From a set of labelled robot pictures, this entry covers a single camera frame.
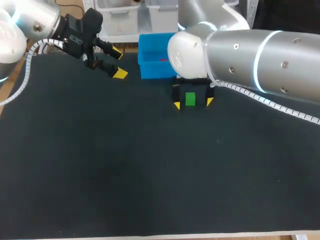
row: white shelf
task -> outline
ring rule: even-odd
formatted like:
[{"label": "white shelf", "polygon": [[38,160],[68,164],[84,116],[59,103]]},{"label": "white shelf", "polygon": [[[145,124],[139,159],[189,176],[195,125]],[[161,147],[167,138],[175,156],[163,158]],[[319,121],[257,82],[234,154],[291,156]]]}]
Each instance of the white shelf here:
[{"label": "white shelf", "polygon": [[[94,0],[82,0],[85,10],[89,8],[95,8]],[[258,8],[259,0],[247,0],[248,12],[247,12],[247,21],[250,28],[253,27],[256,12]],[[102,30],[99,34],[99,38],[103,41],[111,43],[137,43],[139,41],[140,34],[151,34],[151,19],[149,9],[146,7],[145,3],[142,3],[141,8],[138,12],[138,34],[132,35],[119,35],[119,36],[108,36],[106,31],[102,26]]]}]

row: yellow fingertip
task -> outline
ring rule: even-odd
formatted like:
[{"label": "yellow fingertip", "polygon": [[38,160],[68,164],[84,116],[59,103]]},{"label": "yellow fingertip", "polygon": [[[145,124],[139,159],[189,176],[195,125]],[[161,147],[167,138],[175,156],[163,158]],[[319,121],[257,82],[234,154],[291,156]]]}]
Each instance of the yellow fingertip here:
[{"label": "yellow fingertip", "polygon": [[125,70],[121,69],[120,67],[118,67],[118,71],[113,76],[113,78],[114,79],[125,79],[127,75],[128,75],[127,71],[125,71]]}]

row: black mat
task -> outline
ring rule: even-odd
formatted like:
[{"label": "black mat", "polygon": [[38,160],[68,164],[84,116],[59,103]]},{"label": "black mat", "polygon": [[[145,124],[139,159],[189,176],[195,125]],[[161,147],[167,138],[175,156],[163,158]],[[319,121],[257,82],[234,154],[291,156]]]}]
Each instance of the black mat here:
[{"label": "black mat", "polygon": [[320,229],[320,126],[225,88],[179,112],[136,55],[121,66],[34,58],[0,117],[0,239]]}]

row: white cable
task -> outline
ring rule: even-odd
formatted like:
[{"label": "white cable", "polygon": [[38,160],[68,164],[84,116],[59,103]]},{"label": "white cable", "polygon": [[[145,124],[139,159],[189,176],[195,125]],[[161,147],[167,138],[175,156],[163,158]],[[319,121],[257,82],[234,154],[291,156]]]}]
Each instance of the white cable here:
[{"label": "white cable", "polygon": [[311,123],[314,123],[314,124],[317,124],[317,125],[320,125],[320,118],[318,117],[315,117],[315,116],[311,116],[311,115],[308,115],[308,114],[305,114],[303,112],[300,112],[300,111],[296,111],[296,110],[293,110],[291,108],[288,108],[288,107],[285,107],[285,106],[282,106],[280,104],[277,104],[269,99],[266,99],[262,96],[259,96],[258,94],[255,94],[253,93],[252,91],[249,91],[243,87],[240,87],[236,84],[233,84],[233,83],[230,83],[230,82],[227,82],[227,81],[219,81],[219,85],[222,86],[222,87],[225,87],[225,88],[228,88],[228,89],[232,89],[238,93],[241,93],[251,99],[254,99],[264,105],[267,105],[268,107],[270,108],[273,108],[275,110],[278,110],[280,112],[283,112],[285,114],[288,114],[288,115],[291,115],[293,117],[296,117],[298,119],[302,119],[302,120],[305,120],[305,121],[308,121],[308,122],[311,122]]},{"label": "white cable", "polygon": [[62,48],[63,47],[63,42],[62,41],[58,41],[58,40],[54,40],[54,39],[43,39],[40,41],[37,41],[31,48],[30,51],[27,55],[26,58],[26,64],[25,64],[25,75],[24,75],[24,80],[20,86],[20,88],[11,96],[9,97],[7,100],[4,100],[2,102],[0,102],[0,106],[4,106],[10,102],[12,102],[14,99],[16,99],[22,92],[23,90],[26,88],[28,81],[29,81],[29,77],[30,77],[30,70],[31,70],[31,60],[33,57],[33,54],[35,53],[35,50],[42,44],[50,44],[50,45],[56,45],[57,47]]}]

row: screw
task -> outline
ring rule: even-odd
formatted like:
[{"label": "screw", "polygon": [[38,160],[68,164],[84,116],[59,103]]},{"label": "screw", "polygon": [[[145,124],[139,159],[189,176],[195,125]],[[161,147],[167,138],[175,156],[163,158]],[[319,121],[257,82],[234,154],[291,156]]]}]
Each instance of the screw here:
[{"label": "screw", "polygon": [[293,43],[294,44],[298,44],[301,42],[301,38],[296,38],[295,40],[293,40]]},{"label": "screw", "polygon": [[235,45],[233,45],[233,49],[237,50],[240,47],[240,45],[238,43],[236,43]]},{"label": "screw", "polygon": [[285,87],[282,87],[281,91],[284,92],[285,94],[288,93],[288,89],[286,89]]},{"label": "screw", "polygon": [[282,67],[283,69],[287,69],[287,68],[289,67],[289,62],[284,61],[283,63],[281,63],[281,67]]},{"label": "screw", "polygon": [[33,27],[33,30],[34,30],[35,32],[37,32],[37,33],[40,33],[40,32],[42,32],[42,26],[40,26],[40,25],[35,25],[35,26]]}]

